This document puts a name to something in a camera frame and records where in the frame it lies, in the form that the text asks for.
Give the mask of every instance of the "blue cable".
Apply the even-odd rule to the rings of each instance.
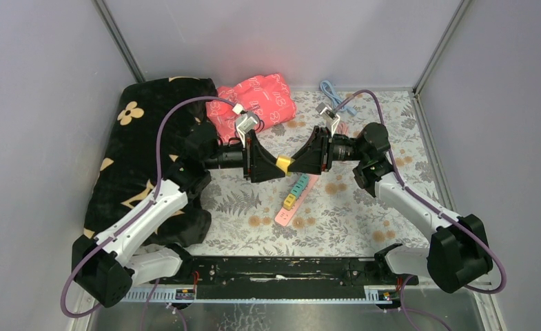
[[[321,89],[321,92],[325,93],[327,98],[331,100],[333,108],[337,107],[340,103],[343,102],[343,99],[341,99],[337,95],[337,92],[335,92],[335,89],[333,88],[333,85],[330,81],[322,81],[321,84],[319,84],[319,88]],[[347,111],[348,113],[350,113],[351,116],[356,116],[358,114],[358,111],[351,106],[344,106],[343,108],[341,108],[341,110]]]

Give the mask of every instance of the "red wire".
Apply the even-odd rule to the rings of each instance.
[[[402,277],[398,277],[396,279],[396,292],[400,291],[400,287],[402,286]]]
[[[199,281],[199,271],[193,271],[193,297],[197,295],[197,292],[195,291],[197,282]]]

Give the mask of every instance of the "white wall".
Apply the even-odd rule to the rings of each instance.
[[[0,330],[64,330],[71,243],[131,83],[91,1],[0,1]]]
[[[413,86],[459,0],[107,0],[147,79]]]
[[[459,211],[506,266],[508,330],[541,330],[541,1],[473,3],[422,103]]]

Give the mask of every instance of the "yellow block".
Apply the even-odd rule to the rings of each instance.
[[[285,155],[279,155],[276,158],[276,166],[279,167],[282,171],[284,171],[287,176],[290,176],[290,172],[288,172],[288,166],[290,166],[293,161],[293,159]]]
[[[296,201],[296,197],[294,196],[294,194],[289,193],[288,197],[285,199],[285,202],[283,203],[284,209],[291,210],[295,201]]]

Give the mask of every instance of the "pink cloth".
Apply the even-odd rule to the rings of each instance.
[[[264,121],[264,130],[282,122],[290,121],[296,113],[296,105],[290,99],[290,88],[281,74],[255,76],[233,88],[217,89],[220,98],[237,102],[246,111],[252,111]],[[214,123],[224,142],[235,137],[234,121],[238,116],[232,107],[220,101],[206,103],[207,117]]]

